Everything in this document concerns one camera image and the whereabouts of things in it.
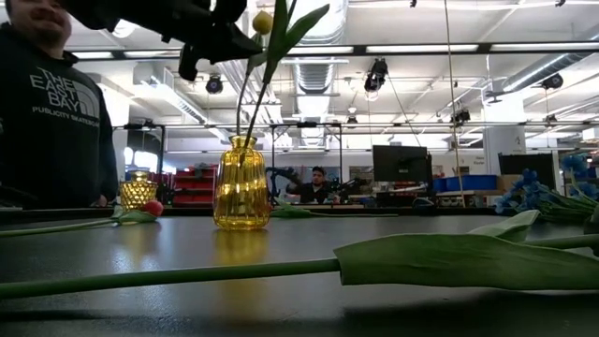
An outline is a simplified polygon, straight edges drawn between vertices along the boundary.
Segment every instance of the table surface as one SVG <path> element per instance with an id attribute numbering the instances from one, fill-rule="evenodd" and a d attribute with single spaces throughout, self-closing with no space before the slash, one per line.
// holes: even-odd
<path id="1" fill-rule="evenodd" d="M 497 216 L 273 219 L 216 230 L 210 217 L 2 239 L 0 282 L 332 257 L 396 233 L 463 233 Z M 56 222 L 64 225 L 74 222 Z M 2 229 L 39 227 L 7 226 Z M 580 234 L 535 226 L 532 238 Z M 340 285 L 336 272 L 147 286 L 0 302 L 0 336 L 591 336 L 599 293 Z"/>

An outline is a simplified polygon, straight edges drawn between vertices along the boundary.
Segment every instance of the green tulip stem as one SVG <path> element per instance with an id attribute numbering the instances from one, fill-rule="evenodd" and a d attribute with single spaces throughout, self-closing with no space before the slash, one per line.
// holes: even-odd
<path id="1" fill-rule="evenodd" d="M 250 79 L 251 72 L 245 74 L 245 79 L 243 79 L 243 85 L 241 86 L 240 91 L 240 99 L 237 102 L 237 136 L 241 135 L 241 103 L 243 102 L 243 95 L 245 94 L 245 87 L 247 87 L 247 82 Z"/>
<path id="2" fill-rule="evenodd" d="M 252 121 L 250 121 L 250 127 L 247 129 L 247 136 L 245 137 L 245 144 L 243 144 L 243 149 L 247 149 L 247 146 L 250 144 L 252 130 L 254 129 L 254 123 L 256 122 L 256 116 L 258 115 L 258 111 L 260 110 L 260 104 L 262 104 L 262 98 L 264 98 L 266 89 L 269 87 L 269 82 L 270 81 L 267 81 L 265 77 L 264 83 L 262 83 L 262 89 L 260 90 L 260 95 L 258 96 L 258 101 L 256 102 L 256 109 L 254 110 Z"/>
<path id="3" fill-rule="evenodd" d="M 17 236 L 24 235 L 33 235 L 33 234 L 46 234 L 46 233 L 57 233 L 69 230 L 76 229 L 84 229 L 89 227 L 97 227 L 101 225 L 107 225 L 111 223 L 115 223 L 114 219 L 104 219 L 98 221 L 92 221 L 84 224 L 76 224 L 76 225 L 66 225 L 66 226 L 57 226 L 57 227 L 44 227 L 44 228 L 34 228 L 34 229 L 18 229 L 18 230 L 4 230 L 0 231 L 0 238 L 11 238 Z"/>
<path id="4" fill-rule="evenodd" d="M 296 3 L 298 0 L 293 0 L 291 2 L 291 6 L 289 7 L 289 14 L 287 15 L 287 21 L 291 22 L 291 17 L 293 16 L 293 11 L 296 10 Z"/>
<path id="5" fill-rule="evenodd" d="M 196 268 L 175 271 L 141 271 L 81 277 L 62 281 L 19 282 L 0 284 L 0 300 L 133 286 L 159 286 L 192 282 L 299 275 L 339 271 L 340 269 L 337 259 L 330 258 L 301 262 Z"/>
<path id="6" fill-rule="evenodd" d="M 313 216 L 320 216 L 320 217 L 397 217 L 397 214 L 327 214 L 327 213 L 321 213 L 321 212 L 310 212 L 311 215 Z"/>

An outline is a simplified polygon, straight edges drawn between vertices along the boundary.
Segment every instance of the amber glass candle holder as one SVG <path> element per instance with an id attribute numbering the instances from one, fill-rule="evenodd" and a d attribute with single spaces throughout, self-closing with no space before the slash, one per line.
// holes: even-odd
<path id="1" fill-rule="evenodd" d="M 121 182 L 121 206 L 125 211 L 138 210 L 148 201 L 156 199 L 158 185 L 148 182 L 148 172 L 131 172 L 130 182 Z"/>
<path id="2" fill-rule="evenodd" d="M 264 157 L 254 150 L 255 138 L 246 149 L 244 143 L 244 136 L 233 137 L 218 167 L 213 217 L 223 229 L 258 229 L 270 218 Z"/>

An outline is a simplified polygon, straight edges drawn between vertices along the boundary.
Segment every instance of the blue bin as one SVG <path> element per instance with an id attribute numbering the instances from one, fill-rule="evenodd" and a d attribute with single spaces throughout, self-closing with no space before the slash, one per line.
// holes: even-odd
<path id="1" fill-rule="evenodd" d="M 445 178 L 437 178 L 432 181 L 432 189 L 437 192 L 445 192 L 447 190 L 447 184 Z"/>
<path id="2" fill-rule="evenodd" d="M 471 174 L 461 176 L 464 191 L 494 191 L 497 189 L 497 176 L 488 174 Z M 446 190 L 449 192 L 460 191 L 458 177 L 446 178 Z"/>

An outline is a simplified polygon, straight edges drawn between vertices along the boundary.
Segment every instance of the yellow tulip bud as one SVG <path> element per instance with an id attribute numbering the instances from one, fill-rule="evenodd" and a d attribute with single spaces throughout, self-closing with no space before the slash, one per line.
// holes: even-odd
<path id="1" fill-rule="evenodd" d="M 272 16 L 264 10 L 260 10 L 254 17 L 252 26 L 259 34 L 266 35 L 272 30 Z"/>

